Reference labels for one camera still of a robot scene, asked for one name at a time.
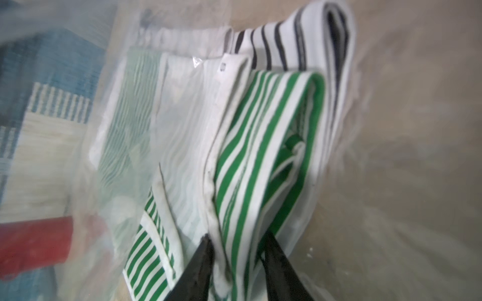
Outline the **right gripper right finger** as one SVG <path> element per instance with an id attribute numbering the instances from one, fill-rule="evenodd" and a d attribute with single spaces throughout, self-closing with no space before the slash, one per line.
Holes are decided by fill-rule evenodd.
<path id="1" fill-rule="evenodd" d="M 271 231 L 264 236 L 261 262 L 265 271 L 269 301 L 314 301 Z"/>

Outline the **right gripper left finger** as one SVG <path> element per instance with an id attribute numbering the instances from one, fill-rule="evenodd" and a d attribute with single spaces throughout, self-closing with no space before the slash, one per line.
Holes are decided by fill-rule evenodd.
<path id="1" fill-rule="evenodd" d="M 165 301 L 207 301 L 214 263 L 214 247 L 208 234 Z"/>

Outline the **green white striped garment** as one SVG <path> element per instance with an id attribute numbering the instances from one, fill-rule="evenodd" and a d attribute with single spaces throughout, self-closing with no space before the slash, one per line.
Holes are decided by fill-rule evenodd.
<path id="1" fill-rule="evenodd" d="M 246 55 L 131 48 L 116 73 L 97 158 L 132 300 L 165 300 L 203 236 L 210 300 L 261 300 L 264 235 L 297 240 L 322 157 L 325 79 L 253 71 Z"/>

